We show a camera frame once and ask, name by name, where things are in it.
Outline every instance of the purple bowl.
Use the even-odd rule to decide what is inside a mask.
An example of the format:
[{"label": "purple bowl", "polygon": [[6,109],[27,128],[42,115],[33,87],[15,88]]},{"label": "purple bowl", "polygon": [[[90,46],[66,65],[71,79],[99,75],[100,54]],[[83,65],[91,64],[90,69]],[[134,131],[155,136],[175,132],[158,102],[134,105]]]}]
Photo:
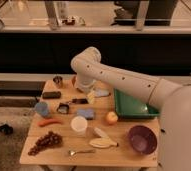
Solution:
[{"label": "purple bowl", "polygon": [[157,137],[148,127],[142,125],[132,127],[128,138],[132,148],[141,154],[151,154],[157,148]]}]

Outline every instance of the grapes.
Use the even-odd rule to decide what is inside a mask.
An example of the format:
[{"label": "grapes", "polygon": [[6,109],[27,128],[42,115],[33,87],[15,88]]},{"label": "grapes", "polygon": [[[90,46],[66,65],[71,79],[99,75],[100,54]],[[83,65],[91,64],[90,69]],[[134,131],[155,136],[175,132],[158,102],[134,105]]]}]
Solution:
[{"label": "grapes", "polygon": [[35,156],[40,151],[45,150],[49,147],[54,146],[62,146],[62,136],[56,133],[53,133],[53,131],[49,131],[46,135],[40,137],[34,147],[30,149],[28,152],[28,155]]}]

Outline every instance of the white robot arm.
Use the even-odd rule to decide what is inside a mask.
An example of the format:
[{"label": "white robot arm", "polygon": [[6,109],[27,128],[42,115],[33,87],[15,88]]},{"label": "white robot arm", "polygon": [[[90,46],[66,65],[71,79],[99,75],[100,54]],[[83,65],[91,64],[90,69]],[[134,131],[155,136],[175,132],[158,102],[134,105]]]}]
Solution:
[{"label": "white robot arm", "polygon": [[191,86],[158,77],[100,64],[101,54],[89,47],[75,56],[71,66],[77,73],[76,87],[88,92],[94,79],[112,85],[160,110],[158,162],[160,171],[191,170]]},{"label": "white robot arm", "polygon": [[94,79],[101,80],[160,109],[167,96],[182,86],[159,77],[103,65],[100,61],[101,54],[95,47],[87,48],[72,59],[71,67],[77,73],[77,88],[89,92]]}]

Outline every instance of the spoon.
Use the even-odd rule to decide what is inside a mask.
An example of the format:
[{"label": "spoon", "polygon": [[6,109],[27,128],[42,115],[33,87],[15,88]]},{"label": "spoon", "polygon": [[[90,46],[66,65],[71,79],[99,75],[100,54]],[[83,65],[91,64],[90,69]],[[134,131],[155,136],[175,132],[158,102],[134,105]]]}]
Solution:
[{"label": "spoon", "polygon": [[91,150],[80,150],[80,151],[74,151],[74,150],[69,150],[68,154],[69,156],[73,156],[77,153],[95,153],[96,150],[95,149],[91,149]]}]

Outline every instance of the green tray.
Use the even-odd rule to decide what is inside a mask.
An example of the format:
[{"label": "green tray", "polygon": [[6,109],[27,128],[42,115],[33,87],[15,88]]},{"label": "green tray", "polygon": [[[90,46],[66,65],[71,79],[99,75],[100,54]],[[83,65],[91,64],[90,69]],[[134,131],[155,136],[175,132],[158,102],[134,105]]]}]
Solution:
[{"label": "green tray", "polygon": [[155,108],[119,90],[114,89],[114,98],[115,110],[120,118],[152,119],[159,115]]}]

